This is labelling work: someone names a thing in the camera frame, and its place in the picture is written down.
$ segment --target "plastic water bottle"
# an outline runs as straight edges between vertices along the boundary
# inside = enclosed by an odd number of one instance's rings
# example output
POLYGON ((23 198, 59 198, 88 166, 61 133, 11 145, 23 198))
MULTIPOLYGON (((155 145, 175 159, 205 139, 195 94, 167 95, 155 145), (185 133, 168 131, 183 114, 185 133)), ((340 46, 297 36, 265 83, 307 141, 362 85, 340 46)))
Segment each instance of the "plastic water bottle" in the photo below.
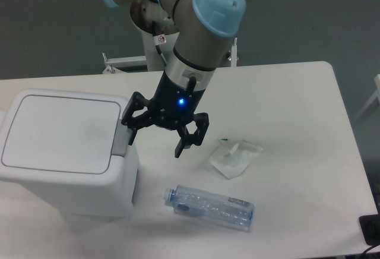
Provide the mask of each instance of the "plastic water bottle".
POLYGON ((207 216, 239 226, 248 227, 254 213, 254 205, 247 201, 181 185, 177 189, 166 189, 164 199, 172 203, 174 209, 184 213, 207 216))

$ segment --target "bottle cap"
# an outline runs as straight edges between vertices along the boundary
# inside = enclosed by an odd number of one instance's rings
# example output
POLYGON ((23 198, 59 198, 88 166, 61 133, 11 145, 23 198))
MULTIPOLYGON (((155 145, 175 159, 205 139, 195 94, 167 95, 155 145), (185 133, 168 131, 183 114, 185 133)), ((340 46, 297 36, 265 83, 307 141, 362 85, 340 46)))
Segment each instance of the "bottle cap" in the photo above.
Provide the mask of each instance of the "bottle cap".
POLYGON ((172 197, 173 189, 166 188, 165 194, 164 194, 164 200, 170 201, 172 197))

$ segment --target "plastic bag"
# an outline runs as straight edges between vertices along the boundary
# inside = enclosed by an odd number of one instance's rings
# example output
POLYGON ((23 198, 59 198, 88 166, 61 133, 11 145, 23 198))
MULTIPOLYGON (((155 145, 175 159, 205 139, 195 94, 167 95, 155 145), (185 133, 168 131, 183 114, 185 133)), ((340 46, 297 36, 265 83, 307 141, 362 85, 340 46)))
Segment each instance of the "plastic bag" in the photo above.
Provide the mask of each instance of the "plastic bag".
POLYGON ((245 140, 222 139, 219 148, 210 156, 210 163, 226 178, 241 175, 263 148, 245 140))

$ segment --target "cable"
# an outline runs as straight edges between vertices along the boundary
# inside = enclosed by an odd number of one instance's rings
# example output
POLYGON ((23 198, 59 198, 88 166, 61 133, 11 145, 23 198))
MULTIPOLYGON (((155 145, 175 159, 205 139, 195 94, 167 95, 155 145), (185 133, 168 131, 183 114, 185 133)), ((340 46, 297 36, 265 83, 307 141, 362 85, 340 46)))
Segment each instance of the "cable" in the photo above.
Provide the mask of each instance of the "cable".
MULTIPOLYGON (((153 35, 153 38, 155 38, 158 35, 156 32, 156 22, 155 21, 152 21, 152 35, 153 35)), ((166 61, 165 56, 163 55, 163 53, 161 51, 160 45, 155 44, 155 46, 156 46, 157 53, 161 56, 161 60, 164 63, 164 65, 166 66, 167 61, 166 61)))
POLYGON ((359 259, 364 259, 366 257, 367 252, 370 251, 370 250, 372 250, 372 249, 374 249, 377 246, 380 246, 380 243, 375 244, 375 245, 373 245, 373 246, 365 249, 364 252, 360 255, 359 259))

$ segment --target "white table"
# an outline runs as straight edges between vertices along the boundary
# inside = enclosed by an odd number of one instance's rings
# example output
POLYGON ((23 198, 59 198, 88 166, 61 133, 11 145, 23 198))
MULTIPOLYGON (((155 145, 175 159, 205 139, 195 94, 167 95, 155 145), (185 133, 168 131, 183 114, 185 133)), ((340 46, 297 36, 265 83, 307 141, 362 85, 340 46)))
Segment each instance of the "white table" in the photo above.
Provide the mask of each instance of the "white table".
MULTIPOLYGON (((150 98, 160 72, 0 81, 0 110, 21 89, 63 89, 150 98)), ((130 221, 60 214, 33 194, 0 183, 1 258, 307 258, 367 248, 358 217, 376 213, 331 66, 311 62, 216 71, 197 112, 210 127, 200 147, 173 157, 179 137, 139 131, 140 184, 130 221), (235 179, 209 163, 218 138, 264 151, 235 179), (173 213, 177 184, 251 201, 249 232, 173 213)))

